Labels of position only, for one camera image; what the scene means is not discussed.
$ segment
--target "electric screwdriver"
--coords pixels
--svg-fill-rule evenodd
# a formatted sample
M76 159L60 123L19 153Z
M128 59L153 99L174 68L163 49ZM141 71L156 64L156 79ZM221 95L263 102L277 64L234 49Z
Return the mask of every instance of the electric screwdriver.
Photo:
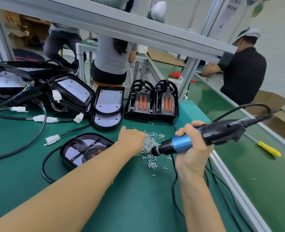
M239 141L246 128L261 122L269 117L256 117L250 120L221 120L209 124L204 124L201 127L196 127L202 134L202 139L206 145L221 145L228 141ZM185 134L183 136L175 136L162 142L152 148L148 154L153 156L170 155L184 153L192 147L190 137Z

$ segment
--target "yellow handle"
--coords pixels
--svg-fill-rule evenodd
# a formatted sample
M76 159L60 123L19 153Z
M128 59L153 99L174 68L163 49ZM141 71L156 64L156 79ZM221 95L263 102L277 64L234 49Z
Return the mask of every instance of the yellow handle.
M261 142L261 141L259 141L257 144L258 144L259 146L261 146L262 148L264 148L266 151L268 151L268 152L269 152L270 154L272 154L273 156L277 156L277 157L281 157L281 156L282 156L281 153L280 153L278 150L276 150L276 149L274 149L274 148L272 148L272 147L270 147L270 146L264 144L264 143Z

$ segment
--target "teal box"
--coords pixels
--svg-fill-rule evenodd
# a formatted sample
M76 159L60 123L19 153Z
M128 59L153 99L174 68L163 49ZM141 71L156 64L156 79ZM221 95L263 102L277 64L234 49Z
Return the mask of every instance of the teal box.
M178 130L194 120L210 123L209 118L191 100L179 100L179 117L173 121L174 127Z

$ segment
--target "forearm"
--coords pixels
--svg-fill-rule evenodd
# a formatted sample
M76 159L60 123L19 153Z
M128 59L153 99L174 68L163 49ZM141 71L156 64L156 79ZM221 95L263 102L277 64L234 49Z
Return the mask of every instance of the forearm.
M80 231L131 158L126 152L116 142L0 218L0 231Z
M189 232L226 231L211 193L202 177L194 177L190 174L181 175L180 189Z

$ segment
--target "white plastic bag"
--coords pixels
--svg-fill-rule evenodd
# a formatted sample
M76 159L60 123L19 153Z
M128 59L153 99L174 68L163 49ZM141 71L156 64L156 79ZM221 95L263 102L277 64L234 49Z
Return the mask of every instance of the white plastic bag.
M138 45L137 51L139 54L146 54L148 52L148 46Z

